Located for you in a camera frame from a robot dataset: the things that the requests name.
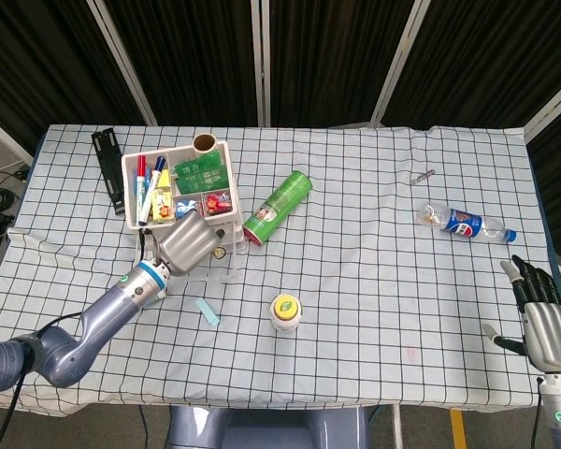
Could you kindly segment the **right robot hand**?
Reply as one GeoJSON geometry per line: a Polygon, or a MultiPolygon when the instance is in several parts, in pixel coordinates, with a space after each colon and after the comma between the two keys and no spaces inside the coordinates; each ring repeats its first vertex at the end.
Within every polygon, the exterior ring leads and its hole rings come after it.
{"type": "Polygon", "coordinates": [[[517,255],[500,266],[514,293],[523,339],[507,339],[487,323],[482,324],[484,336],[504,350],[527,357],[541,372],[561,373],[561,296],[553,277],[517,255]]]}

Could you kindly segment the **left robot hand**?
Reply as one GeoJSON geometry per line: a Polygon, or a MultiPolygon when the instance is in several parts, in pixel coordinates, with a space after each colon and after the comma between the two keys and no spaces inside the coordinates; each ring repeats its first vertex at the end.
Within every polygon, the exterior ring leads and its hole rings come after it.
{"type": "Polygon", "coordinates": [[[170,226],[154,246],[154,262],[172,276],[190,273],[220,246],[222,238],[195,210],[170,226]]]}

